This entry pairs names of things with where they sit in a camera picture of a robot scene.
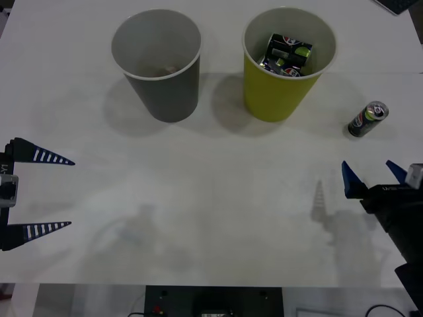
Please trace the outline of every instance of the floor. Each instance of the floor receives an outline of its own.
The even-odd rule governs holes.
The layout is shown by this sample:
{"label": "floor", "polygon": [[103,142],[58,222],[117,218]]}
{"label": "floor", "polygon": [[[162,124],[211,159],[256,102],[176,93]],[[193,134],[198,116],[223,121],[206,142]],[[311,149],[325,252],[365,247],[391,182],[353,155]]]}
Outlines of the floor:
{"label": "floor", "polygon": [[[282,290],[285,317],[364,317],[375,304],[405,316],[416,310],[404,289],[309,288]],[[126,317],[143,312],[143,285],[17,284],[13,298],[0,304],[2,317]],[[398,317],[388,308],[370,317]]]}

